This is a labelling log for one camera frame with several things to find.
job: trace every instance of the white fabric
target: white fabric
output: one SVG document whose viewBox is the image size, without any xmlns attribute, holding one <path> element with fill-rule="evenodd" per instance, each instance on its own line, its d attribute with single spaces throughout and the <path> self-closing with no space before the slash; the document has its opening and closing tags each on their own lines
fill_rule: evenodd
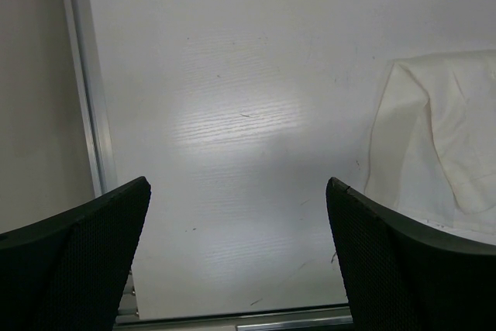
<svg viewBox="0 0 496 331">
<path fill-rule="evenodd" d="M 420 219 L 496 233 L 496 51 L 392 64 L 365 194 Z"/>
</svg>

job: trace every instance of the white cloth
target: white cloth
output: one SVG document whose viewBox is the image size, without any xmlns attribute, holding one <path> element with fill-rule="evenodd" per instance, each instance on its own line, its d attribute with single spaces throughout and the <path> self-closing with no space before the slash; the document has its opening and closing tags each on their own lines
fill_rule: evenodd
<svg viewBox="0 0 496 331">
<path fill-rule="evenodd" d="M 496 51 L 392 64 L 365 194 L 420 219 L 496 233 Z"/>
</svg>

